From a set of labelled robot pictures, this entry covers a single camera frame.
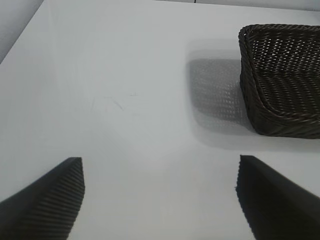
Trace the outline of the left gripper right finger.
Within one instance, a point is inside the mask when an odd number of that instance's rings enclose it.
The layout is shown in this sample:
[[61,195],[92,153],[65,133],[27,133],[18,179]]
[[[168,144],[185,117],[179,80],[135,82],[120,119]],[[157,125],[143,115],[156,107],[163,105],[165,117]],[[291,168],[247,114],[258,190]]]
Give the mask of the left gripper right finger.
[[320,238],[320,198],[255,156],[240,156],[235,191],[255,239]]

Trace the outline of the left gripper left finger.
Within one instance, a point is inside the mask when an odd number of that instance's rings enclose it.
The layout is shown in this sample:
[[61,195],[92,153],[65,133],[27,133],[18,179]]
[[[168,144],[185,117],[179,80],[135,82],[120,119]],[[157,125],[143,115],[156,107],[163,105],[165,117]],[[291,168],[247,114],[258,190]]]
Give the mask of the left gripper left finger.
[[66,240],[85,195],[83,161],[69,157],[0,203],[2,240]]

